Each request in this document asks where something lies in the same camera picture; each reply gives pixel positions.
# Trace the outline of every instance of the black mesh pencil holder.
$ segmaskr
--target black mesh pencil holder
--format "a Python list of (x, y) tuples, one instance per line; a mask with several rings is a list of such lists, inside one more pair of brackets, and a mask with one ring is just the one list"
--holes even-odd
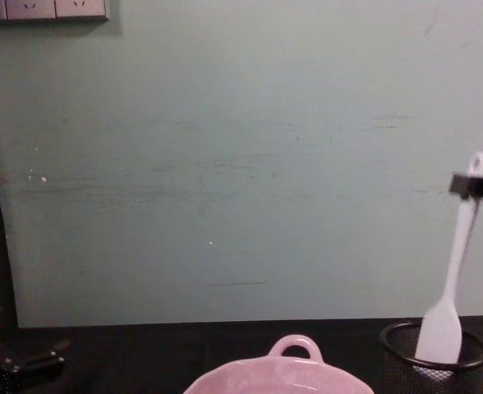
[(421, 325), (398, 323), (380, 334), (386, 394), (483, 394), (483, 338), (462, 331), (456, 364), (414, 358)]

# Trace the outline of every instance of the scratch on wall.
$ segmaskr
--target scratch on wall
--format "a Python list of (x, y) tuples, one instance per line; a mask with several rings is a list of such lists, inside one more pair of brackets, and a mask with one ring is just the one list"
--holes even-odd
[(427, 194), (443, 195), (448, 193), (448, 189), (440, 185), (425, 185), (425, 186), (423, 185), (421, 187), (410, 187), (408, 190), (405, 190), (405, 191), (422, 194), (422, 195), (427, 195)]
[(235, 191), (178, 189), (142, 184), (97, 185), (92, 181), (78, 178), (69, 178), (50, 183), (46, 176), (42, 176), (40, 180), (41, 187), (35, 188), (22, 185), (16, 196), (31, 201), (60, 199), (63, 203), (86, 202), (114, 208), (124, 208), (137, 204), (160, 204), (166, 201), (224, 203), (237, 196)]
[(373, 126), (374, 129), (398, 129), (398, 126), (386, 125), (386, 126)]
[(258, 286), (266, 285), (267, 281), (258, 282), (218, 282), (218, 283), (207, 283), (207, 287), (233, 287), (233, 286)]
[(380, 117), (373, 117), (372, 118), (374, 121), (385, 121), (389, 119), (418, 119), (417, 116), (414, 115), (404, 115), (399, 113), (398, 111), (390, 113), (388, 115), (383, 115)]
[(443, 3), (443, 0), (437, 2), (437, 4), (435, 5), (435, 10), (433, 11), (433, 15), (431, 16), (430, 21), (425, 26), (424, 31), (422, 32), (424, 36), (428, 35), (435, 28), (435, 24), (437, 23), (437, 18), (439, 17), (442, 3)]

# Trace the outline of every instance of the light green wall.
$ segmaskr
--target light green wall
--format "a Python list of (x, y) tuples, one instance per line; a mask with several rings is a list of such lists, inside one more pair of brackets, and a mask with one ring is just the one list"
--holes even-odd
[[(0, 28), (23, 326), (426, 311), (483, 149), (483, 0), (112, 6)], [(483, 207), (459, 311), (483, 314)]]

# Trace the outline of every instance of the white spatula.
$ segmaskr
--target white spatula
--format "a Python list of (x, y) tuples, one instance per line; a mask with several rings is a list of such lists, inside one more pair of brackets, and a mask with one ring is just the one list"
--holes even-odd
[[(483, 176), (482, 152), (471, 158), (467, 173)], [(422, 320), (415, 354), (419, 360), (443, 364), (455, 364), (458, 361), (462, 329), (455, 309), (455, 296), (478, 208), (479, 200), (471, 197), (463, 200), (458, 207), (457, 227), (444, 292), (439, 302), (428, 310)]]

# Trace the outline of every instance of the spatula head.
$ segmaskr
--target spatula head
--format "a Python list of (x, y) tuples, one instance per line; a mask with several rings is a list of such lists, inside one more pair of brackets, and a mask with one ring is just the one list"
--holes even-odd
[(462, 328), (453, 303), (440, 301), (422, 320), (415, 357), (442, 364), (456, 364), (461, 353)]

